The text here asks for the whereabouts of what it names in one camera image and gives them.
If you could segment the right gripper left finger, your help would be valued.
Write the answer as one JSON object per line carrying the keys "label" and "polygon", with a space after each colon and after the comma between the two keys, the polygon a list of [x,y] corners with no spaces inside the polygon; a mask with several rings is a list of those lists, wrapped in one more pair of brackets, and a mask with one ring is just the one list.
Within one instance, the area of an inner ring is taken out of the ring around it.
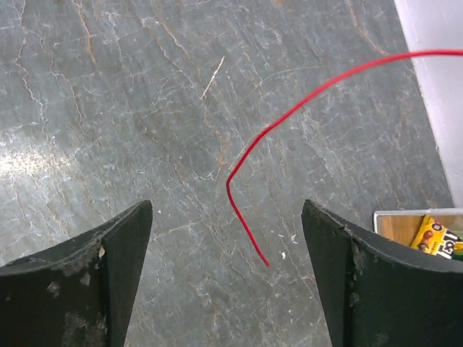
{"label": "right gripper left finger", "polygon": [[152,222],[144,200],[1,266],[1,345],[123,346]]}

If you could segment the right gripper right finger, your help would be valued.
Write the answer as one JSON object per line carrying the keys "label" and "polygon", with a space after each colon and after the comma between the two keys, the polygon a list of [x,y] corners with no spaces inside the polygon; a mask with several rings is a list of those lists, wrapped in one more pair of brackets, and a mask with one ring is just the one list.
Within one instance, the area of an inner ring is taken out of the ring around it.
{"label": "right gripper right finger", "polygon": [[460,346],[462,263],[306,200],[302,225],[334,346]]}

